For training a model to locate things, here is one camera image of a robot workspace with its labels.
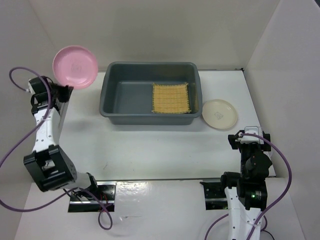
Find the pink plate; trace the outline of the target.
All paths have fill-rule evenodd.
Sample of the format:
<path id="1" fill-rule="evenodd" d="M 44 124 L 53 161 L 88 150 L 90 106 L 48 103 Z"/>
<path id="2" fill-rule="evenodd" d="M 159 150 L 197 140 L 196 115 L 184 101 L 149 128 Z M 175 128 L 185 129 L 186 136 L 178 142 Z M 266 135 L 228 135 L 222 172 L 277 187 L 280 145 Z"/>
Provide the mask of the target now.
<path id="1" fill-rule="evenodd" d="M 54 57 L 52 71 L 62 86 L 76 90 L 89 87 L 97 78 L 98 61 L 87 48 L 70 45 L 62 48 Z"/>

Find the cream plate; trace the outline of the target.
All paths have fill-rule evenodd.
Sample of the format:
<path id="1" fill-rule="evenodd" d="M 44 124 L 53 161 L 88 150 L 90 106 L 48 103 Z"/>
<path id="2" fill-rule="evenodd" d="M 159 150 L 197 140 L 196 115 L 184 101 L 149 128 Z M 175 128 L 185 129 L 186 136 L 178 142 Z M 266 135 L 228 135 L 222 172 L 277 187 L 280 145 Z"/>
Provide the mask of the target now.
<path id="1" fill-rule="evenodd" d="M 222 99 L 208 100 L 202 107 L 202 118 L 207 125 L 218 130 L 232 128 L 238 121 L 235 107 Z"/>

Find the woven bamboo mat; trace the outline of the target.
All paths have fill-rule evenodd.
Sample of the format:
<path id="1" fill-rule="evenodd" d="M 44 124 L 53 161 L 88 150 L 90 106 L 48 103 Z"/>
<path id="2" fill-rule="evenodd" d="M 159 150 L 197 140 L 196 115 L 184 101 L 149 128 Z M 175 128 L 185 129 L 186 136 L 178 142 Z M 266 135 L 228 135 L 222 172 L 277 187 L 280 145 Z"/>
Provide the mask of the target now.
<path id="1" fill-rule="evenodd" d="M 188 114 L 191 112 L 188 84 L 157 84 L 152 86 L 152 112 L 157 114 Z"/>

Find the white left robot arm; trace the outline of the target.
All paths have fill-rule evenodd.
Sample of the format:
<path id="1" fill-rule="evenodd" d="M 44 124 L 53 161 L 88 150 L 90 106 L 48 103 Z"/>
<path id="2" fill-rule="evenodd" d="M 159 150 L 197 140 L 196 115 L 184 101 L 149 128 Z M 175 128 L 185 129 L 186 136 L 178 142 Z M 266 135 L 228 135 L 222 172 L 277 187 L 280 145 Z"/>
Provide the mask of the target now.
<path id="1" fill-rule="evenodd" d="M 101 192 L 95 178 L 76 170 L 74 163 L 60 146 L 71 86 L 61 86 L 49 77 L 29 80 L 31 113 L 38 129 L 31 154 L 23 158 L 24 166 L 42 192 L 74 189 L 74 196 L 94 200 Z"/>

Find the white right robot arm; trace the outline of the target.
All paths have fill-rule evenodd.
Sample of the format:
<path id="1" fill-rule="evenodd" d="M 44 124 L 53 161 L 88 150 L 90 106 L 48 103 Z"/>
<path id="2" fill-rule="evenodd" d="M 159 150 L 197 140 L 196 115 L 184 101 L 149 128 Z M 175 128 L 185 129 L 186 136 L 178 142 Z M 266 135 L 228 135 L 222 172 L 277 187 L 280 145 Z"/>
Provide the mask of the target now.
<path id="1" fill-rule="evenodd" d="M 225 172 L 220 178 L 219 191 L 227 198 L 228 239 L 245 240 L 255 227 L 250 238 L 258 240 L 262 221 L 256 220 L 267 207 L 266 178 L 272 161 L 266 152 L 271 151 L 271 147 L 259 138 L 241 134 L 270 140 L 270 135 L 258 126 L 247 126 L 235 135 L 230 134 L 231 148 L 240 152 L 240 172 Z"/>

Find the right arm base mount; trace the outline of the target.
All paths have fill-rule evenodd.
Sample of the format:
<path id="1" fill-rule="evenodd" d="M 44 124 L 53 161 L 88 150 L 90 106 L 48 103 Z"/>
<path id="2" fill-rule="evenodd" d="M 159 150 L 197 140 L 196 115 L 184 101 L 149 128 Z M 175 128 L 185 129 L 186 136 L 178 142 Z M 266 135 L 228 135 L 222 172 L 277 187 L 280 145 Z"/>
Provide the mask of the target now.
<path id="1" fill-rule="evenodd" d="M 205 179 L 199 182 L 203 187 L 205 209 L 227 210 L 228 200 L 221 188 L 221 181 L 218 178 Z"/>

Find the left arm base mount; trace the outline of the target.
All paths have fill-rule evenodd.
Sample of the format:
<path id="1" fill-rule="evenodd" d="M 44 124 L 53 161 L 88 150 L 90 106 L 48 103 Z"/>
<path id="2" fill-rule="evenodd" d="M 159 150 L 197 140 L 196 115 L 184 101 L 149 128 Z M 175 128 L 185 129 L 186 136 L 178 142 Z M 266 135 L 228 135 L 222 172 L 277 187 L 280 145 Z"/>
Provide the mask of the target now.
<path id="1" fill-rule="evenodd" d="M 116 186 L 115 182 L 98 182 L 98 191 L 94 194 L 105 205 L 109 212 L 115 211 Z M 103 211 L 101 205 L 87 193 L 69 193 L 69 213 L 97 213 Z"/>

